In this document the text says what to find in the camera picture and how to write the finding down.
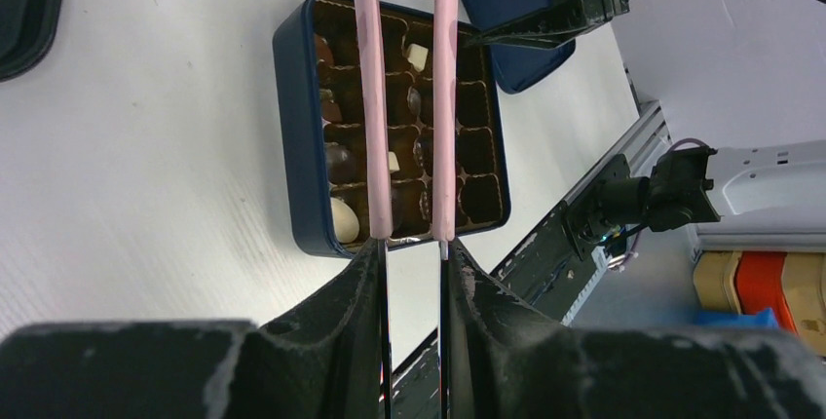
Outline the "left gripper pink right finger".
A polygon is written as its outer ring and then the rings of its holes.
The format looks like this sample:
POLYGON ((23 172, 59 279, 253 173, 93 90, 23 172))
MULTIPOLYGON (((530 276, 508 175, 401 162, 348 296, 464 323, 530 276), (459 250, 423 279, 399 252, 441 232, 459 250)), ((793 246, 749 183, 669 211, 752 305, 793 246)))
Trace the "left gripper pink right finger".
POLYGON ((825 368, 779 330, 567 327, 440 250, 445 418, 821 418, 825 368))

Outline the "left gripper pink left finger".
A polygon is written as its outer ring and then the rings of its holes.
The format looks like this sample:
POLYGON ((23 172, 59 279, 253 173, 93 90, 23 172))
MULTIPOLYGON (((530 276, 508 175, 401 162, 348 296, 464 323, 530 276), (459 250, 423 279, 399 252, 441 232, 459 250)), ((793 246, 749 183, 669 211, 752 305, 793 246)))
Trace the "left gripper pink left finger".
POLYGON ((274 320, 49 323, 1 344, 5 418, 375 418, 386 246, 274 320))

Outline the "white oval chocolate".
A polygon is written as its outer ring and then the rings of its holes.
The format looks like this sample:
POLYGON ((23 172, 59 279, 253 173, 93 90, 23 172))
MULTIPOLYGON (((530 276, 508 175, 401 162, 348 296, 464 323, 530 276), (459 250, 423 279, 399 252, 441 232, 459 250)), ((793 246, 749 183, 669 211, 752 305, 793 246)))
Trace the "white oval chocolate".
POLYGON ((330 198, 333 229, 336 239, 341 244, 354 242, 360 232, 360 224, 355 211, 343 200, 330 198))

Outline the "pink cat paw tongs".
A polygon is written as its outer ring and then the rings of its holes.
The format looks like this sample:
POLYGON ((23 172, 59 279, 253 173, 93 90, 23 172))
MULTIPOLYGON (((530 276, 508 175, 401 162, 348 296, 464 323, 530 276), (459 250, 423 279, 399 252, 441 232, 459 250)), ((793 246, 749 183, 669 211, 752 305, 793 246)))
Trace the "pink cat paw tongs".
MULTIPOLYGON (((459 0, 434 0, 432 230, 440 255, 438 334, 449 326, 450 244, 456 237, 455 113, 459 0)), ((394 223, 388 165, 385 56, 379 0, 354 0, 364 107, 370 236, 377 245, 384 414, 393 415, 387 240, 394 223)))

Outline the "white square chocolate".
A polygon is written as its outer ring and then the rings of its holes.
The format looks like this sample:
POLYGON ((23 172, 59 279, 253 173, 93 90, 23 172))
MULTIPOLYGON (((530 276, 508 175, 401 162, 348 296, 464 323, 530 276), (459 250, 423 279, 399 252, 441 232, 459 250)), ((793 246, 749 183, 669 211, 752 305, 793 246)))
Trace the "white square chocolate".
POLYGON ((400 171, 400 165, 397 156, 393 151, 388 152, 388 165, 390 174, 394 174, 400 171))

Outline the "blue box lid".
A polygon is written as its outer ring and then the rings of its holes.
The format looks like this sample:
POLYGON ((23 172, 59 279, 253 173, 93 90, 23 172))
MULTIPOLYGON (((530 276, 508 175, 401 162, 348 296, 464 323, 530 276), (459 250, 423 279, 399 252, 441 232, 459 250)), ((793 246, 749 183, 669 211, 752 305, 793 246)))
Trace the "blue box lid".
MULTIPOLYGON (((498 25, 542 10, 552 0, 462 0, 469 21, 479 30, 498 25)), ((576 44, 567 43, 558 49, 544 50, 512 45, 493 44, 493 74, 499 87, 507 94, 519 94, 561 67, 575 52, 576 44)))

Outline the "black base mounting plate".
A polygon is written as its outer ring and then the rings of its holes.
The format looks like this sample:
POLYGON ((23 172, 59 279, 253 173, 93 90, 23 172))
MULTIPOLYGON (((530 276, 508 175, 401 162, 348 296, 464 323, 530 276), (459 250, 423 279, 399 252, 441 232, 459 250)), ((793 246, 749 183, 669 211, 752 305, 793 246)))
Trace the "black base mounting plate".
MULTIPOLYGON (((607 155, 528 233, 490 275, 528 304, 560 322, 569 322, 577 300, 597 273, 589 243, 578 250, 563 231, 562 215, 599 181, 630 175, 626 157, 607 155)), ((393 373, 395 418, 437 418, 437 332, 433 331, 393 373)))

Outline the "black plastic tray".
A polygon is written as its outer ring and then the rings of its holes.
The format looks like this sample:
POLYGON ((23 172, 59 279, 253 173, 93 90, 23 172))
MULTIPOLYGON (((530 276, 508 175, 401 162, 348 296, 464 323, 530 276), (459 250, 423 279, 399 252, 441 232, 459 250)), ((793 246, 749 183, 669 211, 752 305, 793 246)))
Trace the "black plastic tray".
POLYGON ((1 0, 1 80, 44 59, 56 37, 62 0, 1 0))

